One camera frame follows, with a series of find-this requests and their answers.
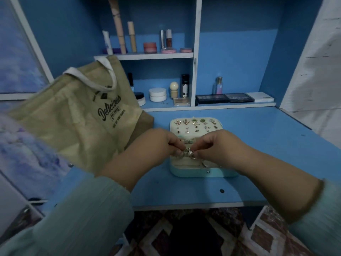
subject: canvas bag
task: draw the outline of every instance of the canvas bag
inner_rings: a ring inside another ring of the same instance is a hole
[[[142,111],[116,56],[69,68],[9,116],[81,169],[98,173],[154,118]]]

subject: light green sleeve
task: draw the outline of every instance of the light green sleeve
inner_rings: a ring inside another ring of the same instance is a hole
[[[317,255],[341,255],[341,188],[324,180],[318,201],[289,231]]]
[[[50,215],[0,247],[0,255],[108,255],[133,218],[125,188],[103,176],[87,179]]]

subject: bag handle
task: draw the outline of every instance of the bag handle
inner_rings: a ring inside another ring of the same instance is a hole
[[[74,67],[68,68],[65,72],[63,72],[63,74],[73,75],[74,77],[82,81],[84,84],[89,86],[90,88],[98,90],[100,92],[108,93],[108,92],[115,90],[117,87],[117,78],[109,60],[106,57],[98,57],[96,58],[96,61],[100,62],[105,68],[108,69],[112,82],[113,82],[113,85],[111,86],[111,88],[104,87],[102,85],[99,85],[89,80],[85,75],[83,75],[83,73],[81,73],[77,68],[74,68]]]

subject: desk surface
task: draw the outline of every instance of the desk surface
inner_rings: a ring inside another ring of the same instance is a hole
[[[155,127],[169,129],[182,117],[215,117],[224,129],[250,146],[318,177],[341,180],[341,150],[275,107],[222,110],[149,112]],[[266,203],[263,195],[244,176],[234,178],[179,178],[169,162],[150,170],[132,192],[135,210],[250,206]],[[55,204],[85,176],[73,169],[48,204]]]

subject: patterned carpet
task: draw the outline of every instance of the patterned carpet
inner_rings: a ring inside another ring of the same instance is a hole
[[[279,214],[267,207],[250,231],[236,207],[209,210],[167,210],[136,212],[127,228],[127,245],[117,245],[110,256],[167,256],[169,234],[182,216],[203,214],[219,235],[223,256],[313,256],[288,232]]]

